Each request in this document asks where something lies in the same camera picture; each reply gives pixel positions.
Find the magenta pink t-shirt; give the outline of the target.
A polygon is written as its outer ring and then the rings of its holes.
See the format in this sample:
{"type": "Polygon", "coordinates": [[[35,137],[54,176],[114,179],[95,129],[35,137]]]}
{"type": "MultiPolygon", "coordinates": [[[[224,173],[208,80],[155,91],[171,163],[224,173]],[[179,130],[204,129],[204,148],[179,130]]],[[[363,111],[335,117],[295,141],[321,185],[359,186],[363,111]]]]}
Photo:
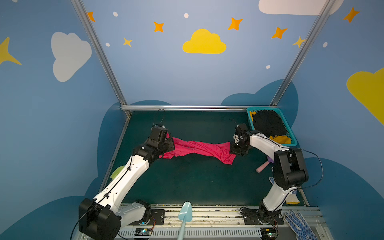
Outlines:
{"type": "Polygon", "coordinates": [[[223,164],[232,165],[236,155],[230,153],[230,142],[222,144],[210,144],[197,141],[184,141],[173,137],[175,149],[160,155],[160,158],[172,159],[183,157],[189,154],[198,154],[207,157],[214,157],[223,164]]]}

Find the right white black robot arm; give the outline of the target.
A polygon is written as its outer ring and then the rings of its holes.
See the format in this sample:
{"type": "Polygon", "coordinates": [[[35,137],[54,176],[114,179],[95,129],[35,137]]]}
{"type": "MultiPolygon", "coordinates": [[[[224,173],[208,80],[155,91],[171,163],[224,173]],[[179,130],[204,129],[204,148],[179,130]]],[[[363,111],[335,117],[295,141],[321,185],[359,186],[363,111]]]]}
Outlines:
{"type": "Polygon", "coordinates": [[[282,224],[280,216],[283,204],[292,192],[309,179],[303,153],[300,149],[283,146],[258,131],[249,131],[245,124],[237,125],[230,153],[244,157],[250,148],[260,150],[274,164],[273,186],[260,203],[256,217],[261,224],[282,224]]]}

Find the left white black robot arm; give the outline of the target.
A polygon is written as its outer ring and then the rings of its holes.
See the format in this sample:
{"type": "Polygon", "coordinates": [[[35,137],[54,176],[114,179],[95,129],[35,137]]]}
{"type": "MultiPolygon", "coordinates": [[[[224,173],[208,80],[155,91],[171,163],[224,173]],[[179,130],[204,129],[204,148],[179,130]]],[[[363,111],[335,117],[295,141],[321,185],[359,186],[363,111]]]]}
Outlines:
{"type": "Polygon", "coordinates": [[[151,206],[136,201],[126,208],[120,205],[129,190],[154,161],[175,150],[174,140],[163,125],[152,127],[148,139],[134,148],[128,162],[116,177],[93,199],[79,205],[79,231],[94,240],[113,240],[121,227],[150,221],[151,206]]]}

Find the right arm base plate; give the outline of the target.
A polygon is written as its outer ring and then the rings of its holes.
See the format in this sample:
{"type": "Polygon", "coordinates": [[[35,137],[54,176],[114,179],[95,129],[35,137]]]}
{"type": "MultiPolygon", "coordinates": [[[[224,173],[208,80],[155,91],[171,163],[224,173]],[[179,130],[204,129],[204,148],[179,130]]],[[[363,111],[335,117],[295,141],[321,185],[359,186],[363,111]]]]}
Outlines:
{"type": "Polygon", "coordinates": [[[241,208],[240,214],[243,216],[246,225],[283,225],[284,220],[281,210],[269,212],[264,209],[241,208]]]}

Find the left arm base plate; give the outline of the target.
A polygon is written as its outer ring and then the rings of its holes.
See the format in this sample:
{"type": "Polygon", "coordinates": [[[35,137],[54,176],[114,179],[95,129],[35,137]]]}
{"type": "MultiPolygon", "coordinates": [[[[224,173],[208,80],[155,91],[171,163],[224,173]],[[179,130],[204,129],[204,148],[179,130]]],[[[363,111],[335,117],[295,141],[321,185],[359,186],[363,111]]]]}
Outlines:
{"type": "Polygon", "coordinates": [[[165,210],[155,209],[147,211],[143,218],[139,221],[133,222],[130,226],[162,226],[165,221],[165,210]]]}

